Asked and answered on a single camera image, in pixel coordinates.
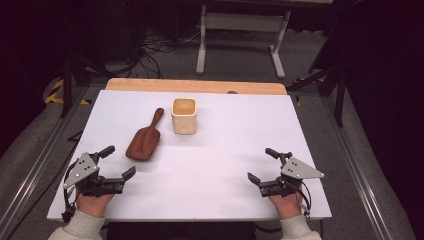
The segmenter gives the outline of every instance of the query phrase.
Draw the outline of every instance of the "wooden table edge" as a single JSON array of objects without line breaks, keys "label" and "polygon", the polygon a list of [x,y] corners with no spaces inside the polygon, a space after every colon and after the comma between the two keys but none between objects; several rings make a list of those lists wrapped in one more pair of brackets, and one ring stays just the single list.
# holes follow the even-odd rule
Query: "wooden table edge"
[{"label": "wooden table edge", "polygon": [[281,83],[227,82],[210,80],[172,80],[112,78],[106,90],[145,91],[145,92],[202,92],[239,93],[258,95],[287,95]]}]

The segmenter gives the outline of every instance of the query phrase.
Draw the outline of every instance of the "table leg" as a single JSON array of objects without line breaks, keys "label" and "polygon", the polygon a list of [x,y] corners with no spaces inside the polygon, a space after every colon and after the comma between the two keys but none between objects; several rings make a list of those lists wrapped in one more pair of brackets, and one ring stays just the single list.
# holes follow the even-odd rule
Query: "table leg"
[{"label": "table leg", "polygon": [[202,75],[205,69],[205,58],[206,58],[206,6],[202,6],[202,15],[200,17],[200,47],[199,55],[197,57],[196,74]]},{"label": "table leg", "polygon": [[284,78],[286,75],[283,70],[283,66],[281,65],[280,55],[278,55],[278,51],[280,50],[281,42],[283,41],[284,33],[286,32],[287,24],[289,23],[290,11],[285,12],[284,18],[281,20],[280,27],[277,33],[277,40],[274,45],[269,46],[271,51],[271,57],[274,62],[275,71],[277,72],[277,76],[279,78]]}]

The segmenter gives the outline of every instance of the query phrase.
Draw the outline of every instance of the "human hand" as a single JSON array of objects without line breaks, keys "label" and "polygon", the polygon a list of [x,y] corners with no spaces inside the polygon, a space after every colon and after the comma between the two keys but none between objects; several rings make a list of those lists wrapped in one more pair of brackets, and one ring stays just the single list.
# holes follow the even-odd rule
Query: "human hand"
[{"label": "human hand", "polygon": [[112,200],[114,194],[93,197],[77,193],[77,196],[77,209],[79,211],[93,217],[102,218],[106,211],[106,206]]},{"label": "human hand", "polygon": [[285,197],[281,197],[280,195],[268,196],[268,198],[274,204],[278,216],[280,216],[281,220],[302,214],[299,202],[301,201],[302,197],[299,193],[290,194]]}]

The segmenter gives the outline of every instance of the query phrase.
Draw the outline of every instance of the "metal frame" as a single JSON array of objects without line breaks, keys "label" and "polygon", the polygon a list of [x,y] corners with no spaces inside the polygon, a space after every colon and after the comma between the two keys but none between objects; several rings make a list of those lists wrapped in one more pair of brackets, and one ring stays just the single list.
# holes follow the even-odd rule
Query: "metal frame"
[{"label": "metal frame", "polygon": [[286,11],[284,13],[284,16],[208,13],[206,12],[206,6],[203,5],[202,14],[200,17],[200,46],[199,55],[197,57],[196,74],[202,75],[205,69],[206,29],[228,29],[276,32],[277,37],[275,43],[273,45],[270,45],[269,49],[275,70],[277,72],[277,76],[279,78],[284,78],[285,73],[281,64],[279,50],[284,37],[284,33],[286,32],[289,18],[290,11]]},{"label": "metal frame", "polygon": [[18,218],[20,217],[25,204],[31,197],[31,194],[34,191],[38,181],[40,180],[43,171],[50,161],[51,155],[58,145],[58,140],[62,136],[62,133],[72,118],[72,115],[78,108],[78,103],[81,102],[81,100],[84,98],[87,89],[87,87],[81,87],[76,91],[73,107],[69,109],[68,114],[66,114],[64,118],[59,119],[55,129],[53,130],[53,133],[50,135],[50,138],[35,161],[33,167],[31,168],[25,180],[21,183],[18,192],[16,193],[11,204],[0,220],[0,239],[6,239]]},{"label": "metal frame", "polygon": [[370,218],[370,222],[374,228],[375,234],[378,239],[393,239],[392,234],[386,222],[384,221],[384,217],[381,213],[380,206],[378,205],[377,199],[375,198],[374,192],[371,189],[371,186],[368,183],[365,174],[361,170],[358,165],[358,160],[353,153],[352,146],[349,142],[346,133],[343,128],[338,125],[338,122],[333,117],[333,104],[331,103],[330,98],[321,97],[322,104],[329,115],[329,119],[332,123],[333,129],[337,135],[337,138],[340,141],[340,145],[342,146],[345,158],[347,162],[347,166],[350,174],[352,175],[353,181],[358,190],[359,196],[361,197],[362,203],[364,204],[365,210],[367,211],[368,217]]}]

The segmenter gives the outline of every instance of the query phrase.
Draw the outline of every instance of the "scoop handle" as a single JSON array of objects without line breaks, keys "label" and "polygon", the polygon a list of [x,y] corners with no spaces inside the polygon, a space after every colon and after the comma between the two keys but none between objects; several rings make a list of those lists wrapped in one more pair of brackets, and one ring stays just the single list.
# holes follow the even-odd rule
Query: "scoop handle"
[{"label": "scoop handle", "polygon": [[157,123],[159,122],[159,120],[162,118],[163,112],[164,112],[163,108],[158,108],[158,109],[156,109],[156,111],[155,111],[155,115],[153,116],[152,123],[150,124],[150,126],[151,126],[151,127],[156,126],[156,124],[157,124]]}]

